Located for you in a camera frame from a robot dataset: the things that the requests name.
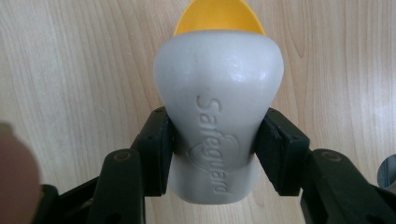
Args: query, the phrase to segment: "finger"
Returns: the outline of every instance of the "finger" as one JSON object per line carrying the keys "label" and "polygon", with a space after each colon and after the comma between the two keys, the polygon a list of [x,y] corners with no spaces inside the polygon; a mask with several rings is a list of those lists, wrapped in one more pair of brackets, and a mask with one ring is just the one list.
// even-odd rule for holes
{"label": "finger", "polygon": [[30,223],[39,201],[39,175],[35,159],[0,123],[0,223]]}

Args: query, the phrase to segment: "wooden surface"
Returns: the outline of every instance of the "wooden surface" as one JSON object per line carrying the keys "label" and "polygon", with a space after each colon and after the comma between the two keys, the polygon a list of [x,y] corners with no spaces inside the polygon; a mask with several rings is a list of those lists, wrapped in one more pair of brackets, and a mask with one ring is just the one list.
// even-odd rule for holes
{"label": "wooden surface", "polygon": [[[0,120],[60,192],[99,174],[162,105],[152,63],[188,0],[1,0]],[[346,154],[376,183],[396,145],[396,2],[248,0],[280,46],[272,107],[312,148]],[[303,223],[299,200],[262,179],[240,203],[201,206],[172,191],[146,200],[148,223]]]}

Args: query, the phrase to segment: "wood grain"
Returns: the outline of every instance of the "wood grain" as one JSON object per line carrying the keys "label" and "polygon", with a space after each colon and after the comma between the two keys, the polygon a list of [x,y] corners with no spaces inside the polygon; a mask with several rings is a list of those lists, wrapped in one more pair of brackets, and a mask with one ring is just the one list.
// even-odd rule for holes
{"label": "wood grain", "polygon": [[[60,192],[95,176],[162,105],[155,52],[189,0],[0,1],[0,120],[13,124]],[[280,46],[272,107],[312,148],[346,154],[369,182],[396,145],[392,0],[248,0]],[[240,203],[201,206],[172,191],[147,199],[148,223],[304,223],[299,199],[262,179]]]}

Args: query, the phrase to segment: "white soap bar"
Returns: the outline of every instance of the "white soap bar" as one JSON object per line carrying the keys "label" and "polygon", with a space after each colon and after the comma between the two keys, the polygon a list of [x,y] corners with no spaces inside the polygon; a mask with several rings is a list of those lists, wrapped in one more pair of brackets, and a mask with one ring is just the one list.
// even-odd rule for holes
{"label": "white soap bar", "polygon": [[235,203],[252,191],[252,142],[283,71],[277,44],[255,33],[191,32],[160,48],[154,77],[177,128],[169,184],[181,199]]}

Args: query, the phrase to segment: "yellow object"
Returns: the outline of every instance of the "yellow object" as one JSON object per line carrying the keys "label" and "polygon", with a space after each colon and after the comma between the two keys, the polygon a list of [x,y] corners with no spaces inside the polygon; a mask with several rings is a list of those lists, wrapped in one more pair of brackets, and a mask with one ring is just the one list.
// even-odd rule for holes
{"label": "yellow object", "polygon": [[192,0],[174,35],[198,30],[241,30],[265,35],[256,15],[243,0]]}

